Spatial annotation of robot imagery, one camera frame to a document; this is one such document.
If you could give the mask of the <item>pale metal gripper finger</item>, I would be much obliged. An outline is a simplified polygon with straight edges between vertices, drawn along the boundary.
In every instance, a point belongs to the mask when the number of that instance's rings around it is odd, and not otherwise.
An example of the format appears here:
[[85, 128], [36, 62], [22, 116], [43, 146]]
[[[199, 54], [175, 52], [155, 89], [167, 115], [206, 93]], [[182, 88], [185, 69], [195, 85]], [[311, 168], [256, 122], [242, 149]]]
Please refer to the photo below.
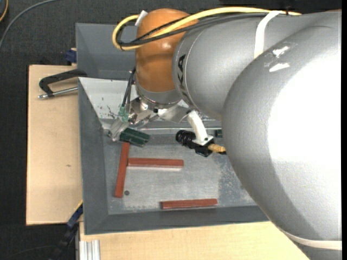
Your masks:
[[118, 141], [120, 134], [124, 131], [124, 123], [121, 120], [116, 120], [109, 128], [108, 136], [112, 141]]

